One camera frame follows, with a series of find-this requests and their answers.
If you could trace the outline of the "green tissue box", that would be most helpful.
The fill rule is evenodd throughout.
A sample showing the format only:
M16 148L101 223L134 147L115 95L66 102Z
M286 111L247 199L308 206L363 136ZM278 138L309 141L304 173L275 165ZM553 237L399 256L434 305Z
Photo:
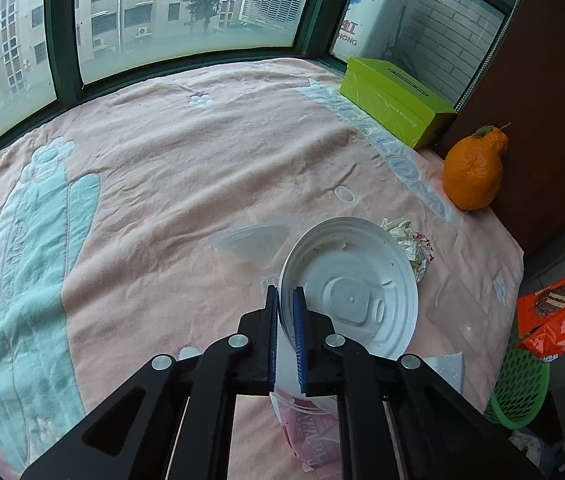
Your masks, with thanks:
M419 80L375 58L350 58L340 93L414 150L429 144L457 115Z

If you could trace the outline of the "orange citrus fruit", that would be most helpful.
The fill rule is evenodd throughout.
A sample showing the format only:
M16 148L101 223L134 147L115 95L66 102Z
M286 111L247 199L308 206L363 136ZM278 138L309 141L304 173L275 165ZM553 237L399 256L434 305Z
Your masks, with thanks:
M443 164L443 190L460 210L488 207L503 179L508 138L502 128L485 125L458 141Z

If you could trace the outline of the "green plastic basket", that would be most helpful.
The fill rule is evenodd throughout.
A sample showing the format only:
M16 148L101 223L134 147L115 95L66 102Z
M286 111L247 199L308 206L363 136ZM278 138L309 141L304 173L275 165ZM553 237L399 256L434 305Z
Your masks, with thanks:
M518 320L514 318L499 377L484 411L485 418L509 430L528 426L544 404L549 376L549 364L521 344Z

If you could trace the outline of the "white plastic cup lid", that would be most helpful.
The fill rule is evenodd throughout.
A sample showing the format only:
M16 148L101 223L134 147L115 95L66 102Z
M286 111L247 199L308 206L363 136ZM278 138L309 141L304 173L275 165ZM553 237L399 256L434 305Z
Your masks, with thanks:
M292 247L279 279L280 324L290 342L298 287L307 309L329 316L337 333L374 356L395 360L407 350L418 318L417 283L403 249L377 224L331 218Z

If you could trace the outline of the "crumpled foil wrapper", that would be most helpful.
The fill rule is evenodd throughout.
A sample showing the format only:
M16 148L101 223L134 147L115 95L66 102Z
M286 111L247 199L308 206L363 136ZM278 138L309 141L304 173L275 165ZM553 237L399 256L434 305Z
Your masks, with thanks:
M415 231L412 228L412 222L405 218L393 220L383 218L380 228L388 232L402 248L409 260L415 280L419 283L425 277L430 263L435 258L430 240L423 233Z

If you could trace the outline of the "clear rectangular plastic tray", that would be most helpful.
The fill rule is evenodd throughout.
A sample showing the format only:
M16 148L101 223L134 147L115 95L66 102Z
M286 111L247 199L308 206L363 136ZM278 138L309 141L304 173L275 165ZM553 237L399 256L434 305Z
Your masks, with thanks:
M427 318L457 352L479 356L488 333L489 318L454 274L447 275L435 296L435 304L427 311Z

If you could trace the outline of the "dark green window frame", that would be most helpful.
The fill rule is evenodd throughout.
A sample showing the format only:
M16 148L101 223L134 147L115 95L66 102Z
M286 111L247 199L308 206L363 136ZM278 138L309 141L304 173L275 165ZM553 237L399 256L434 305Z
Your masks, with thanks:
M455 107L521 0L0 0L0 150L97 96L232 61L382 58Z

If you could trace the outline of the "orange snack bag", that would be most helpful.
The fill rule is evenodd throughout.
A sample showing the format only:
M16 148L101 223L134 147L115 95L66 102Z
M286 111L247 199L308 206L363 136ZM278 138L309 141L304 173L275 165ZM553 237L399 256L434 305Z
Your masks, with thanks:
M517 300L517 347L543 362L565 353L565 278Z

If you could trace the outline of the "pink snack wrapper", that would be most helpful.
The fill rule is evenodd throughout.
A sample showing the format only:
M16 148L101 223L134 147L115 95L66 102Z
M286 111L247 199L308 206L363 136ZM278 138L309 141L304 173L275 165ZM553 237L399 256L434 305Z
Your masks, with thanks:
M309 400L276 387L269 395L282 433L303 471L317 479L342 479L338 419Z

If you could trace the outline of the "pink blanket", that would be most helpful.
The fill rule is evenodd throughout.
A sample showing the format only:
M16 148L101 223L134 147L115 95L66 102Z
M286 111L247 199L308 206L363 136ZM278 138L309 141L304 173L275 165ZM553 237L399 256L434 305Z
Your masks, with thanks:
M239 271L210 244L289 217L405 218L435 258L409 345L457 352L427 318L454 274L488 315L465 356L483 410L499 374L522 251L492 211L443 192L413 151L292 58L219 65L81 105L0 152L0 476L22 471L158 353L204 349L260 305L277 266Z

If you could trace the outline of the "brown wooden cabinet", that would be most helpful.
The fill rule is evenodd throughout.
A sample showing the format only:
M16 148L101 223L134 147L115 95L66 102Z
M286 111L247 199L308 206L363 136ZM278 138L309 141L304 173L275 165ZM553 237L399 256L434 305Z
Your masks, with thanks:
M525 253L529 282L565 258L565 0L520 1L439 153L488 124L509 139L492 210Z

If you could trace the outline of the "clear dome lid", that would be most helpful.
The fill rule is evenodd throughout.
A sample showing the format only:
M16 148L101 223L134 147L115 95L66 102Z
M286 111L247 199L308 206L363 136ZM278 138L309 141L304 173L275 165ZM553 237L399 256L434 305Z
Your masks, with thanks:
M296 220L276 217L217 232L210 236L210 244L228 263L262 270L274 261L297 229Z

